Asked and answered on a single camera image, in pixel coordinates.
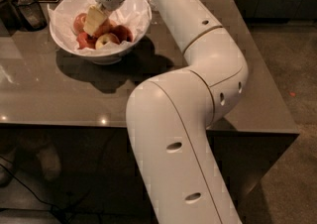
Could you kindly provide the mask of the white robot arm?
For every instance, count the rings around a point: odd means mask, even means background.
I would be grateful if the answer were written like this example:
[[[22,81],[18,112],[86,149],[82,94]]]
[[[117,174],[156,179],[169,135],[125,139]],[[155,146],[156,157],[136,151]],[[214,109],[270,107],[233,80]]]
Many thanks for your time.
[[[107,10],[124,0],[96,0]],[[206,129],[237,105],[248,66],[199,0],[153,0],[187,65],[152,77],[128,99],[126,124],[159,224],[242,224]]]

